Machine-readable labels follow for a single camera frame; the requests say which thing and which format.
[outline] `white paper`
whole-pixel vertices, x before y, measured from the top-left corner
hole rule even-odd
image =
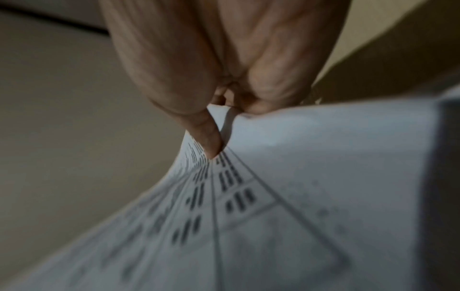
[[[432,100],[210,106],[228,144],[188,135],[161,182],[7,290],[410,290]]]

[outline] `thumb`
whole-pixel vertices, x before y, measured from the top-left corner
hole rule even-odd
[[[190,115],[176,113],[170,113],[170,115],[201,144],[205,150],[206,157],[212,159],[220,153],[222,150],[222,138],[220,137],[219,128],[207,108]]]

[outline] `sheet of paper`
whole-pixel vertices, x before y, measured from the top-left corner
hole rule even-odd
[[[410,290],[441,103],[210,110],[167,175],[7,290]]]

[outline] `paper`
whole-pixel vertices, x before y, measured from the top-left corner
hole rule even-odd
[[[210,111],[168,174],[7,290],[412,290],[441,103]]]

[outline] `hand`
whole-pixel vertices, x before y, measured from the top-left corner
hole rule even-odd
[[[298,105],[339,36],[349,2],[100,0],[128,74],[210,158],[222,141],[207,105],[254,114]]]

